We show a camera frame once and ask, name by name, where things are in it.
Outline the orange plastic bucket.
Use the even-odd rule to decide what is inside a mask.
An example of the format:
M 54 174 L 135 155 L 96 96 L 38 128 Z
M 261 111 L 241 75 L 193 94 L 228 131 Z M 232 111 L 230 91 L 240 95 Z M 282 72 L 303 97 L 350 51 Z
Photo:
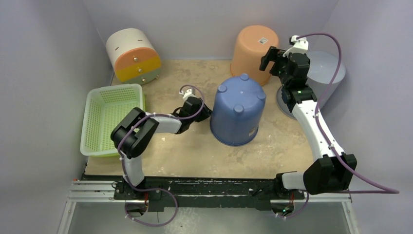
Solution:
M 234 53 L 230 65 L 232 76 L 248 74 L 261 86 L 270 80 L 270 73 L 266 69 L 259 69 L 261 58 L 266 55 L 270 46 L 279 47 L 279 37 L 275 31 L 263 25 L 251 25 L 241 30 L 234 46 Z

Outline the large grey plastic bucket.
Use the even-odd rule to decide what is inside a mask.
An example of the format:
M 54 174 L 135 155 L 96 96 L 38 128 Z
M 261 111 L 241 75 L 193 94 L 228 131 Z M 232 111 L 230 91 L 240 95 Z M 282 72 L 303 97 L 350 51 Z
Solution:
M 311 51 L 307 53 L 310 58 L 310 69 L 307 75 L 307 85 L 312 88 L 315 95 L 319 98 L 332 79 L 338 64 L 338 58 L 324 51 Z M 338 74 L 336 75 L 331 87 L 328 89 L 324 99 L 320 102 L 322 108 L 332 93 L 340 85 L 345 77 L 346 68 L 343 62 L 340 63 Z

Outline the blue plastic bucket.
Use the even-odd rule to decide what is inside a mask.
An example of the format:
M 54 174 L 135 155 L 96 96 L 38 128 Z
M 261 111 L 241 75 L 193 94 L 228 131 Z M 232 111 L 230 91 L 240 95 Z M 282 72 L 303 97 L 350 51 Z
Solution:
M 263 88 L 248 74 L 231 77 L 216 91 L 210 129 L 229 146 L 249 143 L 257 135 L 266 103 Z

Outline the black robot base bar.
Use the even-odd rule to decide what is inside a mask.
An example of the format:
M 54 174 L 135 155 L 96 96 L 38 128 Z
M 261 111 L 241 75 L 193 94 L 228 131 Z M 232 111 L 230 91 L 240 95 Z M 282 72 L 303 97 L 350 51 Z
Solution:
M 174 208 L 254 208 L 259 211 L 293 211 L 294 200 L 305 196 L 279 187 L 276 179 L 146 176 L 134 190 L 119 175 L 82 175 L 86 181 L 111 181 L 117 199 L 143 199 L 150 212 Z M 175 195 L 248 195 L 251 198 L 179 198 Z

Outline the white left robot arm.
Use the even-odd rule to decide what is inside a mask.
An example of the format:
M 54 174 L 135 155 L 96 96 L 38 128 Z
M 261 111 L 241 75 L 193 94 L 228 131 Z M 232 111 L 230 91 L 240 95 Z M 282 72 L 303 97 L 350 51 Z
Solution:
M 183 106 L 171 114 L 150 114 L 138 107 L 133 108 L 110 135 L 120 155 L 123 179 L 128 183 L 126 193 L 132 199 L 140 199 L 145 194 L 141 155 L 154 134 L 179 135 L 187 131 L 192 123 L 204 121 L 211 114 L 212 110 L 200 97 L 188 97 Z

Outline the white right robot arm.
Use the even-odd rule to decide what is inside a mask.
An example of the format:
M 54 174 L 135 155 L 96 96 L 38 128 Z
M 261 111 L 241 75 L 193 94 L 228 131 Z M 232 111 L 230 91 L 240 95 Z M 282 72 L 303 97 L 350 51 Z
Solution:
M 274 194 L 286 198 L 293 190 L 311 195 L 339 193 L 348 189 L 357 166 L 356 157 L 346 154 L 336 143 L 318 108 L 318 99 L 307 85 L 310 58 L 304 52 L 285 55 L 285 50 L 271 46 L 261 58 L 259 69 L 264 71 L 270 62 L 270 74 L 281 81 L 282 100 L 301 125 L 314 158 L 304 172 L 276 175 Z

